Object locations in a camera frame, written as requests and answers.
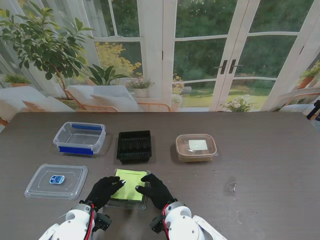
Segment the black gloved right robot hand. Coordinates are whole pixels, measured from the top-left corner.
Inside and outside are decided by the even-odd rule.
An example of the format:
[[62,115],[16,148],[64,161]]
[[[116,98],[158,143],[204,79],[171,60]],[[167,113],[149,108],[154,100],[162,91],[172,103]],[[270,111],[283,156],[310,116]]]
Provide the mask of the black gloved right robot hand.
[[157,209],[163,210],[167,204],[177,201],[177,199],[171,195],[164,183],[154,174],[145,175],[141,178],[141,181],[143,183],[149,183],[149,187],[137,185],[135,190],[150,198]]

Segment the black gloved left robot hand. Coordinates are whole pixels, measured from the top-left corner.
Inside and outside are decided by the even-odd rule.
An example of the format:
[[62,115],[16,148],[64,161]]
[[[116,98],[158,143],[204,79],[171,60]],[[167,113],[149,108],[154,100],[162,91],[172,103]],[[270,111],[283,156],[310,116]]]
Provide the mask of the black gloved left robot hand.
[[125,183],[126,181],[121,180],[119,176],[103,177],[94,184],[84,203],[93,206],[98,211],[108,203],[111,196],[122,188]]

